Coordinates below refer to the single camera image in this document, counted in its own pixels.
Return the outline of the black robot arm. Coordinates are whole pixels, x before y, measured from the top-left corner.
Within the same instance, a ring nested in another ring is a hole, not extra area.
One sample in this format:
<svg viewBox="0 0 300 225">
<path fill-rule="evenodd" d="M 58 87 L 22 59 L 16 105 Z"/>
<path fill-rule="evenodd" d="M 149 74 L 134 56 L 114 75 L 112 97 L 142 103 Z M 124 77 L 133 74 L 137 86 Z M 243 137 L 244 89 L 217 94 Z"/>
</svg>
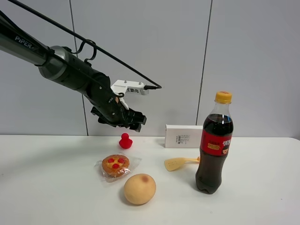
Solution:
<svg viewBox="0 0 300 225">
<path fill-rule="evenodd" d="M 75 57 L 69 48 L 48 47 L 0 14 L 0 49 L 38 67 L 40 74 L 55 83 L 83 94 L 93 105 L 98 122 L 140 132 L 146 116 L 121 102 L 123 92 L 114 93 L 110 78 Z"/>
</svg>

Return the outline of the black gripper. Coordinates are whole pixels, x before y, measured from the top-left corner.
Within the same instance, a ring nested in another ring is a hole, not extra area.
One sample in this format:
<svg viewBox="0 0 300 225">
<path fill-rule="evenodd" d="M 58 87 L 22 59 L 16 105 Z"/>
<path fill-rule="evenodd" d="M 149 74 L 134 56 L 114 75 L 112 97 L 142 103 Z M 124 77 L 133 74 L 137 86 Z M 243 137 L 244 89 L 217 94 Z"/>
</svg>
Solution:
<svg viewBox="0 0 300 225">
<path fill-rule="evenodd" d="M 141 112 L 125 108 L 116 101 L 109 77 L 94 77 L 86 81 L 86 98 L 99 111 L 101 118 L 111 126 L 121 126 L 140 132 L 147 118 Z"/>
</svg>

